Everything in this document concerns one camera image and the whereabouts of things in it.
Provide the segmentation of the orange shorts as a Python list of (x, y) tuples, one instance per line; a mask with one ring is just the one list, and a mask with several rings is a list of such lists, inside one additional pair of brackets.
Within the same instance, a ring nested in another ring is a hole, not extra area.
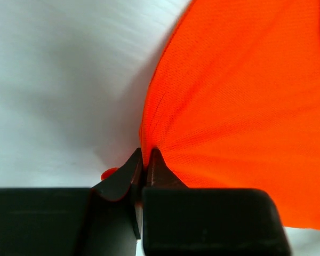
[(144, 167), (190, 188), (266, 191), (320, 230), (320, 1), (192, 1), (149, 84)]

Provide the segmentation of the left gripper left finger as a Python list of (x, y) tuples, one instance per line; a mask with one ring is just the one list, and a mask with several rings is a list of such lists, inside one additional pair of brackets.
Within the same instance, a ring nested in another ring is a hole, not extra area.
[(0, 255), (135, 255), (142, 154), (89, 188), (0, 188)]

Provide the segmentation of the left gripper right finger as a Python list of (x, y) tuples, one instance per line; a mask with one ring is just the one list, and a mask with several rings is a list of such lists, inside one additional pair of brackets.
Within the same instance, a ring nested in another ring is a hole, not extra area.
[(151, 152), (142, 191), (145, 255), (291, 255), (278, 210), (251, 188), (188, 188)]

